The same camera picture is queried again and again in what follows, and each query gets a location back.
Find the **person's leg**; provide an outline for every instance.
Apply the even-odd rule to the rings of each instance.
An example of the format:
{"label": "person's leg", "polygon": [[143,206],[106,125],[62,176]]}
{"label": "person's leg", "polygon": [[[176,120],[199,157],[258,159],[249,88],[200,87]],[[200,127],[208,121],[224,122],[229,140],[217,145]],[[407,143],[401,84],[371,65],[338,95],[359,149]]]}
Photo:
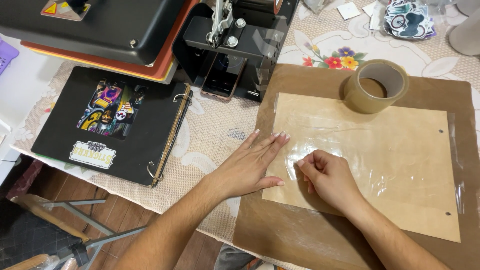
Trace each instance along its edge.
{"label": "person's leg", "polygon": [[241,270],[255,259],[255,256],[223,244],[216,259],[214,270]]}

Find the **smartphone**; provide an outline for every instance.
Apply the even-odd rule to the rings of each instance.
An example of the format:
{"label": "smartphone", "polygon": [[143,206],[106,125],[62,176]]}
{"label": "smartphone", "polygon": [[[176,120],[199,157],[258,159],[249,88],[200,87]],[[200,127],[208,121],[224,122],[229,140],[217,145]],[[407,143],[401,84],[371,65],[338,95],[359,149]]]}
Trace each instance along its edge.
{"label": "smartphone", "polygon": [[246,62],[243,57],[218,53],[202,86],[202,94],[232,99]]}

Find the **purple flower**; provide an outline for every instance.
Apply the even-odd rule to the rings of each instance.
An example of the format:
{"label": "purple flower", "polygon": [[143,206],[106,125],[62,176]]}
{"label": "purple flower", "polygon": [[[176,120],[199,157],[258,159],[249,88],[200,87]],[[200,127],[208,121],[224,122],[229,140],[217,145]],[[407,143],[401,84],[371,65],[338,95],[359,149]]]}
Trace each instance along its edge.
{"label": "purple flower", "polygon": [[354,56],[356,53],[350,47],[343,47],[338,49],[341,57]]}
{"label": "purple flower", "polygon": [[305,44],[303,44],[303,45],[304,45],[305,47],[307,47],[307,49],[309,49],[309,50],[312,50],[312,49],[313,49],[312,45],[311,45],[309,42],[305,42]]}

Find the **black scrapbook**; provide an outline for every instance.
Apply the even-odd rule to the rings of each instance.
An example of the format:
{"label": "black scrapbook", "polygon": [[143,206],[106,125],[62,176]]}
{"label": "black scrapbook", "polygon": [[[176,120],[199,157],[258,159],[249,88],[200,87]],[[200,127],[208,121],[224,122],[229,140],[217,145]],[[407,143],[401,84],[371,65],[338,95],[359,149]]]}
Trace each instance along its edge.
{"label": "black scrapbook", "polygon": [[186,84],[75,67],[32,152],[154,187],[191,96]]}

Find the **phone screen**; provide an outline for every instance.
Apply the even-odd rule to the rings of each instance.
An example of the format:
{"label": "phone screen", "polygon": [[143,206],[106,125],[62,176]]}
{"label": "phone screen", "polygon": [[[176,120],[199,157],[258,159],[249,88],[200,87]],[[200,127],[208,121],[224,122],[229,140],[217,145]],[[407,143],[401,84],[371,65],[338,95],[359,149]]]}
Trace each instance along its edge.
{"label": "phone screen", "polygon": [[230,97],[243,69],[245,59],[229,54],[217,54],[205,80],[203,91]]}

